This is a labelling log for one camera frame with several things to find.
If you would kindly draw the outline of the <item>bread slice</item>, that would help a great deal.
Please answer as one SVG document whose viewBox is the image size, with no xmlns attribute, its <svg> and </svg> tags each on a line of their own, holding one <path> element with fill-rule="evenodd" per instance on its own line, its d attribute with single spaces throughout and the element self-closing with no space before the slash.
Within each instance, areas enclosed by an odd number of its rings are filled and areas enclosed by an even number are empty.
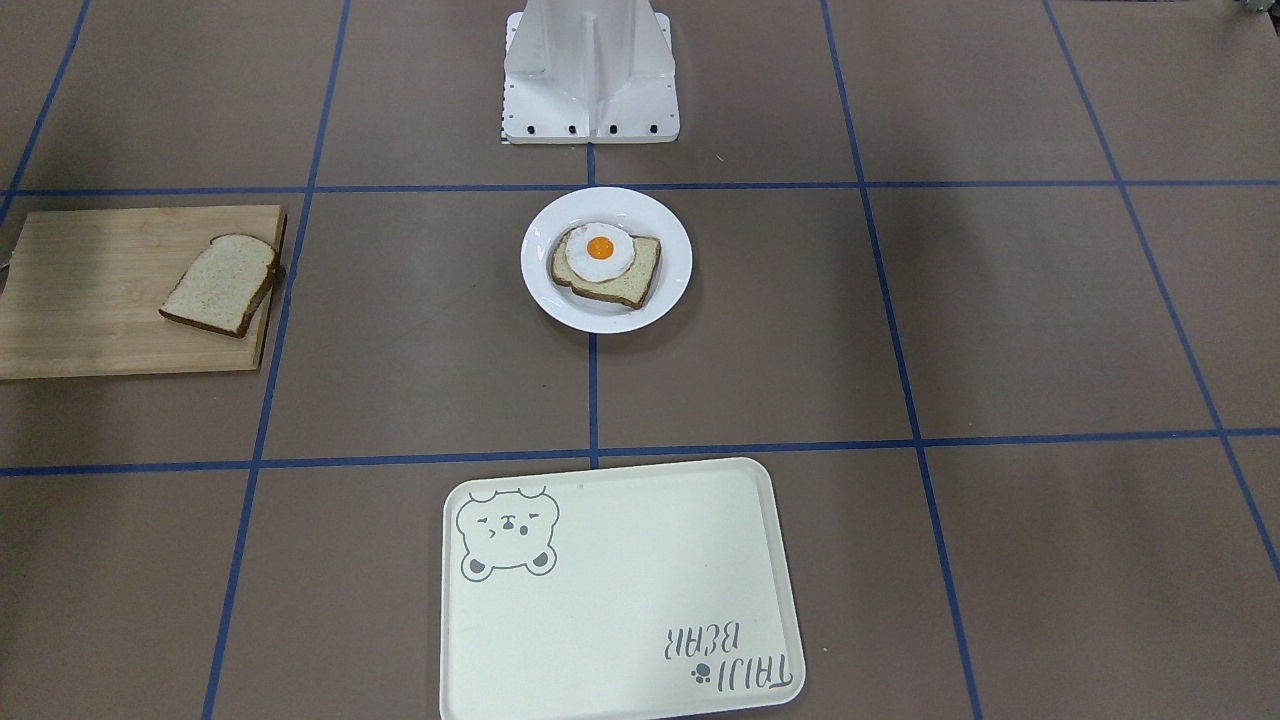
<svg viewBox="0 0 1280 720">
<path fill-rule="evenodd" d="M 639 310 L 650 297 L 660 258 L 662 245 L 654 237 L 588 223 L 556 241 L 550 278 L 579 297 Z"/>
<path fill-rule="evenodd" d="M 278 251 L 251 234 L 220 234 L 189 264 L 160 316 L 232 338 L 248 333 L 276 277 Z"/>
</svg>

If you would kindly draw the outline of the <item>wooden cutting board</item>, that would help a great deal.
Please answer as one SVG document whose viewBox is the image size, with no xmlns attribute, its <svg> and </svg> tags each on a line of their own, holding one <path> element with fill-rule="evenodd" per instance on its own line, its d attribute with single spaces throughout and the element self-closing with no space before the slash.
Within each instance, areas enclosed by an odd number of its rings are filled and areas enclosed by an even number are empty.
<svg viewBox="0 0 1280 720">
<path fill-rule="evenodd" d="M 160 306 L 218 236 L 280 249 L 284 227 L 280 205 L 29 213 L 3 290 L 3 378 L 253 370 L 269 300 L 242 338 L 173 322 Z"/>
</svg>

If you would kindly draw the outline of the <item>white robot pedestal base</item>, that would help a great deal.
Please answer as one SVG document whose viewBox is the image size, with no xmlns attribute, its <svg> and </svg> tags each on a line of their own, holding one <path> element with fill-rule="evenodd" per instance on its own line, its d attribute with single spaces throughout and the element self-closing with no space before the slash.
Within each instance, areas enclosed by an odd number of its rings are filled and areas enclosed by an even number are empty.
<svg viewBox="0 0 1280 720">
<path fill-rule="evenodd" d="M 681 135 L 672 27 L 649 1 L 529 1 L 504 35 L 512 145 L 669 143 Z"/>
</svg>

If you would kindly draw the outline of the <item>cream bear tray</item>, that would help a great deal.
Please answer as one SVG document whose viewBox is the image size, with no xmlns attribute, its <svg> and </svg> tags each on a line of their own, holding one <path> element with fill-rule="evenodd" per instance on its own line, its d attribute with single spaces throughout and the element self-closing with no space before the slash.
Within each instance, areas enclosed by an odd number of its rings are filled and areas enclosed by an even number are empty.
<svg viewBox="0 0 1280 720">
<path fill-rule="evenodd" d="M 465 482 L 440 611 L 443 719 L 723 714 L 806 684 L 774 486 L 749 457 Z"/>
</svg>

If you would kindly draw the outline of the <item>white round plate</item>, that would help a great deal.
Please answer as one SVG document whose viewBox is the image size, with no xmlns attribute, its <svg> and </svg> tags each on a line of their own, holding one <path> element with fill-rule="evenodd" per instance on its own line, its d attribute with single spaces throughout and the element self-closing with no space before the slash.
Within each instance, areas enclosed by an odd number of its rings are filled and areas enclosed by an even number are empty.
<svg viewBox="0 0 1280 720">
<path fill-rule="evenodd" d="M 520 250 L 529 293 L 577 331 L 618 334 L 650 325 L 692 281 L 689 233 L 662 202 L 632 190 L 575 191 L 544 208 Z"/>
</svg>

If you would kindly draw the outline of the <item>fried egg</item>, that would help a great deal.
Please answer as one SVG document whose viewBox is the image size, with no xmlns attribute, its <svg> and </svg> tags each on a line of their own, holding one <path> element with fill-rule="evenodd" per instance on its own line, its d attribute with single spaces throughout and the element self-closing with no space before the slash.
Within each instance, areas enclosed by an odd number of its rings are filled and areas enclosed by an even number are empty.
<svg viewBox="0 0 1280 720">
<path fill-rule="evenodd" d="M 625 274 L 636 259 L 631 234 L 617 225 L 589 222 L 568 229 L 564 260 L 581 281 L 603 283 Z"/>
</svg>

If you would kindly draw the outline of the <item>bread slice on plate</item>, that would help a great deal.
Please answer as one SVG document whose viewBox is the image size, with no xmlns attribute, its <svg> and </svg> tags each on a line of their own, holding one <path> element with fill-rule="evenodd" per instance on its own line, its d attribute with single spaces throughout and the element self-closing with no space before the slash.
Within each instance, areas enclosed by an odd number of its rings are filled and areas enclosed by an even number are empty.
<svg viewBox="0 0 1280 720">
<path fill-rule="evenodd" d="M 588 223 L 556 241 L 550 278 L 579 297 L 639 310 L 650 297 L 660 258 L 662 245 L 654 237 Z"/>
</svg>

